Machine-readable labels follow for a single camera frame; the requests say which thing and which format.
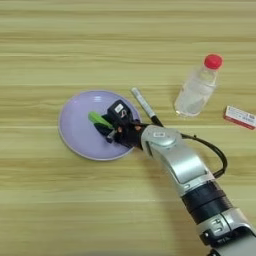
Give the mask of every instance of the red and white box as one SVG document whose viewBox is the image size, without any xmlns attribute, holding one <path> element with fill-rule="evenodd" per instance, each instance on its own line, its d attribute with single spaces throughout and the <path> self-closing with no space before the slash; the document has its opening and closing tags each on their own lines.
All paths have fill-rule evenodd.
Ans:
<svg viewBox="0 0 256 256">
<path fill-rule="evenodd" d="M 242 125 L 248 129 L 254 130 L 256 127 L 256 116 L 238 108 L 227 106 L 224 118 L 235 124 Z"/>
</svg>

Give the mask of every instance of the purple plate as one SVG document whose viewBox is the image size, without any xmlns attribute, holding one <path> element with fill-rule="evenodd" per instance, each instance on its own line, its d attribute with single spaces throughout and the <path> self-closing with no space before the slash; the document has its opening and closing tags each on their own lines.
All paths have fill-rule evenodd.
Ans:
<svg viewBox="0 0 256 256">
<path fill-rule="evenodd" d="M 120 99 L 131 108 L 134 119 L 140 119 L 138 111 L 128 100 L 110 91 L 87 91 L 71 98 L 59 117 L 59 133 L 67 146 L 83 157 L 99 161 L 128 154 L 132 149 L 108 143 L 88 119 L 89 112 L 106 114 L 108 107 Z"/>
</svg>

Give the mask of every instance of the bottle cap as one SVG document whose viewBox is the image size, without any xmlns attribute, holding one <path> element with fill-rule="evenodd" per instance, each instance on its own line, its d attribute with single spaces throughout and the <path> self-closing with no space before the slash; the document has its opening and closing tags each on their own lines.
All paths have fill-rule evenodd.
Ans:
<svg viewBox="0 0 256 256">
<path fill-rule="evenodd" d="M 204 65 L 210 69 L 218 69 L 222 65 L 222 58 L 219 55 L 210 54 L 205 58 Z"/>
</svg>

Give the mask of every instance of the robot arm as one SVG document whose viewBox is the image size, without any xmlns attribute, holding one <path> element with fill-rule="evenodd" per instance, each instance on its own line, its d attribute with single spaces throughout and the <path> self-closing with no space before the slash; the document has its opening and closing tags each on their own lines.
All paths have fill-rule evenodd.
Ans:
<svg viewBox="0 0 256 256">
<path fill-rule="evenodd" d="M 256 231 L 177 130 L 149 125 L 141 134 L 141 145 L 173 180 L 202 242 L 212 247 L 210 256 L 255 255 Z"/>
</svg>

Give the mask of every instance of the plastic bottle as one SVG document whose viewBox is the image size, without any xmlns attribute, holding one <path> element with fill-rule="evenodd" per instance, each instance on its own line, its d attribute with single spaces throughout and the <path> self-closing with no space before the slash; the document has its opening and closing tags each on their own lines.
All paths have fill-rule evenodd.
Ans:
<svg viewBox="0 0 256 256">
<path fill-rule="evenodd" d="M 204 65 L 196 69 L 182 87 L 174 103 L 175 111 L 182 116 L 197 116 L 203 110 L 216 88 L 217 71 L 222 58 L 208 55 Z"/>
</svg>

